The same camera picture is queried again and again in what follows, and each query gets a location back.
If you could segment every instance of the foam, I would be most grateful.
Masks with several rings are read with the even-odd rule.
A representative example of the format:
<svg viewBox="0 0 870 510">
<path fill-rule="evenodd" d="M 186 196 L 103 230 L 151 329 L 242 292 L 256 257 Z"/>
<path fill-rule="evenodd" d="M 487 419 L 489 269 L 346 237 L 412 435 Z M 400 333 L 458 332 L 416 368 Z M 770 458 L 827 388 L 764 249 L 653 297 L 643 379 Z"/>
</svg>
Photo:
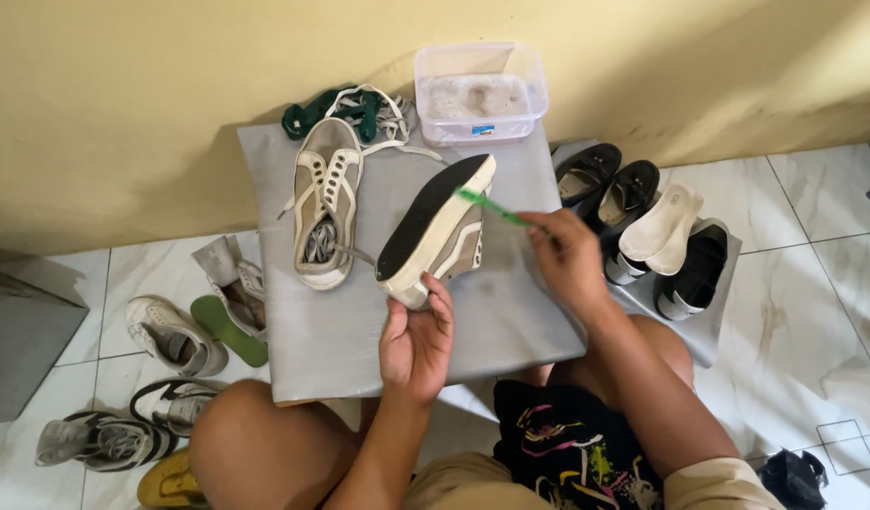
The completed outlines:
<svg viewBox="0 0 870 510">
<path fill-rule="evenodd" d="M 432 76 L 419 81 L 431 119 L 506 117 L 529 113 L 526 84 L 513 75 Z"/>
</svg>

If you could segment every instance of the plastic container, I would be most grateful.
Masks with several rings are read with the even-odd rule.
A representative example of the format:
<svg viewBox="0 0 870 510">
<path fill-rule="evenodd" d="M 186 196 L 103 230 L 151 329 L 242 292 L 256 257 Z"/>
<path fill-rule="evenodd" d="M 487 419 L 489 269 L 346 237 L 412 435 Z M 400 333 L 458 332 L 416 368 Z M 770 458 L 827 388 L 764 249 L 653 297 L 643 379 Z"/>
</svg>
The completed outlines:
<svg viewBox="0 0 870 510">
<path fill-rule="evenodd" d="M 431 46 L 416 53 L 414 71 L 422 136 L 433 147 L 513 142 L 548 111 L 542 59 L 529 44 Z"/>
</svg>

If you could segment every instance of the leg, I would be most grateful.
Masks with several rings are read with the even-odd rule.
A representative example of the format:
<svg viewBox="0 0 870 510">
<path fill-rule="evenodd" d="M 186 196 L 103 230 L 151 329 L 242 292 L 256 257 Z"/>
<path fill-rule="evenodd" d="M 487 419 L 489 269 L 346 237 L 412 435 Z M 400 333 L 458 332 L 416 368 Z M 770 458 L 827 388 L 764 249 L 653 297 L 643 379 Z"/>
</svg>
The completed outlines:
<svg viewBox="0 0 870 510">
<path fill-rule="evenodd" d="M 216 510 L 312 509 L 347 474 L 360 439 L 325 404 L 278 408 L 242 380 L 215 397 L 189 441 L 193 475 Z"/>
<path fill-rule="evenodd" d="M 630 319 L 656 353 L 674 370 L 684 383 L 693 388 L 693 362 L 686 344 L 671 328 L 644 315 Z M 554 365 L 548 384 L 576 385 L 588 389 L 611 409 L 620 410 L 617 388 L 608 368 L 601 362 L 597 349 L 590 348 L 583 357 Z"/>
</svg>

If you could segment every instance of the black plastic bag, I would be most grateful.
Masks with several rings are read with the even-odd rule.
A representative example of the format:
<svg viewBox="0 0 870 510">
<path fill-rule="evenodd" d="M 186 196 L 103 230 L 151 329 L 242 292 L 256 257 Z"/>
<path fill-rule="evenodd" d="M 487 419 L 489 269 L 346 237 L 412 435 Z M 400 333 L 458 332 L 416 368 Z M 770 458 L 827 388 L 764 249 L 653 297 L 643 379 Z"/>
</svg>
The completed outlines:
<svg viewBox="0 0 870 510">
<path fill-rule="evenodd" d="M 781 450 L 756 470 L 765 487 L 787 510 L 822 510 L 826 500 L 819 487 L 828 485 L 826 467 L 813 454 Z"/>
</svg>

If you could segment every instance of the gray canvas sneaker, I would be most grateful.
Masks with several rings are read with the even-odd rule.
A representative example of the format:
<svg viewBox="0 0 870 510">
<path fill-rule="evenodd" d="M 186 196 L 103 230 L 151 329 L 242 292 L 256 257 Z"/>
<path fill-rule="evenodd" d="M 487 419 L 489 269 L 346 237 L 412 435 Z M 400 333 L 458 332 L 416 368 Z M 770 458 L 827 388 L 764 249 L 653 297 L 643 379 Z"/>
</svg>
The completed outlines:
<svg viewBox="0 0 870 510">
<path fill-rule="evenodd" d="M 315 124 L 293 175 L 293 266 L 313 289 L 337 287 L 353 267 L 360 179 L 361 146 L 350 124 L 335 117 Z"/>
<path fill-rule="evenodd" d="M 482 264 L 481 205 L 454 194 L 458 187 L 487 196 L 495 157 L 479 154 L 456 162 L 429 180 L 381 250 L 375 265 L 379 287 L 410 309 L 425 306 L 423 272 L 447 282 Z"/>
</svg>

